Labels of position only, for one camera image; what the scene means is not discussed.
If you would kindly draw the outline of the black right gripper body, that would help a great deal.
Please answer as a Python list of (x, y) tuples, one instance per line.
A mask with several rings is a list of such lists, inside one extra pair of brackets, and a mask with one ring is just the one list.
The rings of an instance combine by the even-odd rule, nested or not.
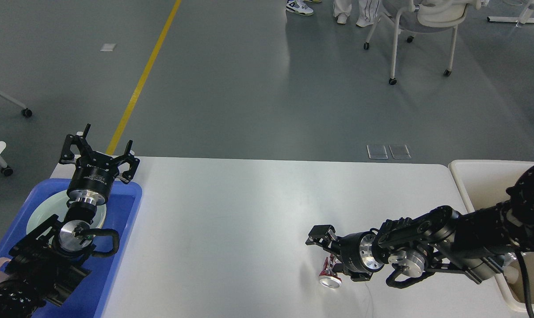
[(348, 234), (340, 238), (340, 261), (349, 268), (362, 269), (376, 273), (384, 267), (373, 252), (376, 234), (371, 231)]

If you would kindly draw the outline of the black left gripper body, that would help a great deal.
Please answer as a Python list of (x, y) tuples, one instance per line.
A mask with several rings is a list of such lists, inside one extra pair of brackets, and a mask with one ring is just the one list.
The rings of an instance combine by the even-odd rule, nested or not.
[(67, 164), (75, 165), (75, 171), (67, 189), (71, 202), (82, 202), (93, 207), (109, 201), (115, 179), (127, 183), (127, 173), (119, 167), (127, 163), (127, 156), (111, 157), (99, 152), (85, 152), (77, 157), (67, 153)]

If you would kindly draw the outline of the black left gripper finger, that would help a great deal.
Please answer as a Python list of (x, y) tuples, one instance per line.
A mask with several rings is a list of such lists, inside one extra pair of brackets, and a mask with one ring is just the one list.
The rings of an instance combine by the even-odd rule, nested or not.
[(61, 149), (59, 164), (73, 164), (78, 167), (92, 166), (92, 148), (86, 137), (90, 124), (87, 124), (82, 134), (68, 134)]
[[(111, 176), (113, 179), (119, 179), (123, 184), (128, 184), (134, 178), (140, 160), (131, 152), (133, 140), (129, 140), (123, 155), (115, 157), (111, 160)], [(119, 167), (123, 164), (128, 164), (128, 169), (120, 172)]]

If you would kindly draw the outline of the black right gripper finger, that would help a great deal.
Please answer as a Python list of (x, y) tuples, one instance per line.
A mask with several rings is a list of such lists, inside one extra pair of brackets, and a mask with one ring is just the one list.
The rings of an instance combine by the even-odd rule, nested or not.
[(312, 227), (305, 242), (307, 246), (316, 245), (333, 255), (340, 255), (340, 237), (332, 225), (315, 225)]
[(337, 263), (335, 266), (333, 266), (332, 271), (334, 273), (342, 273), (346, 276), (350, 277), (350, 280), (354, 282), (367, 282), (371, 280), (371, 277), (373, 275), (373, 272), (370, 270), (367, 270), (366, 268), (362, 269), (354, 269), (349, 268), (347, 264), (344, 263)]

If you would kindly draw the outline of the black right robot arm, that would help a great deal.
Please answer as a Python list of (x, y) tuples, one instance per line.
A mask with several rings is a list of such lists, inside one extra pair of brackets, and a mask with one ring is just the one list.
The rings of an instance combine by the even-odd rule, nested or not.
[(534, 165), (508, 187), (507, 201), (465, 215), (448, 205), (416, 219), (386, 220), (380, 229), (344, 237), (332, 225), (315, 225), (306, 244), (329, 253), (320, 284), (338, 288), (343, 273), (354, 282), (369, 281), (390, 264), (392, 288), (408, 288), (435, 273), (463, 274), (476, 284), (503, 272), (512, 253), (522, 274), (525, 308), (534, 317), (524, 252), (534, 252)]

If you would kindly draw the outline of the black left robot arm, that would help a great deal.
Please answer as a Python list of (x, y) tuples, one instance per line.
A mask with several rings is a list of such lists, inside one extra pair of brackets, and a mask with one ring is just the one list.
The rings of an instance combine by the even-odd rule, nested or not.
[(132, 154), (132, 140), (117, 157), (94, 151), (86, 139), (90, 127), (81, 135), (68, 134), (61, 149), (59, 163), (75, 166), (63, 220), (50, 215), (9, 252), (7, 278), (0, 282), (0, 318), (30, 318), (47, 302), (61, 306), (91, 273), (85, 261), (119, 251), (118, 231), (92, 224), (97, 208), (109, 201), (115, 179), (130, 183), (140, 160)]

